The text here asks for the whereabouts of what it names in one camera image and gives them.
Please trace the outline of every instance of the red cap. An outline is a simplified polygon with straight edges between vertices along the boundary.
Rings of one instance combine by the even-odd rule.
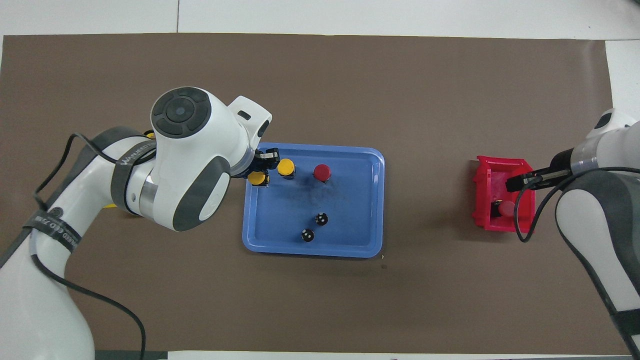
[[[513,210],[516,208],[516,204],[513,201],[505,200],[498,205],[498,211],[500,215],[504,217],[513,217]]]
[[[320,164],[314,169],[314,178],[325,183],[331,177],[331,169],[325,164]]]

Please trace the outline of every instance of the brown mat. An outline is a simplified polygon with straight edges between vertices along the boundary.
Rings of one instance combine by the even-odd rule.
[[[164,91],[245,95],[264,140],[374,147],[387,162],[385,237],[370,260],[252,253],[244,183],[208,223],[173,233],[103,211],[67,267],[144,321],[152,350],[627,354],[553,205],[536,236],[471,219],[477,155],[534,168],[611,107],[602,41],[299,35],[5,37],[2,249],[66,137],[150,127]],[[540,192],[541,199],[545,192]],[[73,294],[97,348],[138,347],[125,315]]]

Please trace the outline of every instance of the pink object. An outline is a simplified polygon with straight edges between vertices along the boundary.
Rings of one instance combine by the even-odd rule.
[[[329,180],[330,177],[331,169],[329,168],[329,166],[320,164],[314,169],[314,178],[316,178],[318,181],[326,183],[326,181]]]
[[[498,212],[504,217],[513,217],[513,210],[516,204],[513,201],[505,200],[498,205]]]
[[[515,232],[513,207],[515,207],[518,193],[508,192],[504,183],[510,177],[533,171],[533,168],[524,159],[491,158],[489,156],[478,156],[477,158],[480,161],[480,166],[474,176],[476,210],[472,214],[476,225],[490,231]],[[498,207],[502,216],[492,217],[491,204],[497,200],[502,200]],[[536,213],[535,206],[536,195],[532,190],[527,190],[520,199],[520,208],[518,209],[518,223],[523,233],[528,232],[531,228],[531,222]]]

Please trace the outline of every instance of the yellow cap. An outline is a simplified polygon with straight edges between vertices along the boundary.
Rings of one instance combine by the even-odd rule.
[[[278,164],[278,173],[282,176],[289,176],[296,170],[296,166],[291,159],[282,159]]]
[[[267,179],[267,175],[265,175],[263,172],[254,171],[249,174],[246,179],[249,180],[251,185],[260,185]]]

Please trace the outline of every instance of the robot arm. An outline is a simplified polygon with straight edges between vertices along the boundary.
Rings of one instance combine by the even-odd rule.
[[[580,145],[560,152],[549,167],[512,177],[506,186],[563,191],[556,206],[558,229],[631,354],[640,359],[640,179],[629,172],[596,171],[609,167],[640,168],[640,122],[616,110],[605,112]],[[570,177],[575,180],[565,184]]]
[[[89,326],[67,288],[39,271],[32,256],[64,278],[69,255],[105,205],[113,202],[185,231],[215,213],[231,177],[274,168],[279,161],[277,149],[256,151],[271,114],[244,97],[225,106],[205,90],[178,88],[158,98],[151,122],[155,141],[126,127],[96,136],[96,149],[81,151],[44,209],[0,259],[0,358],[95,355]]]

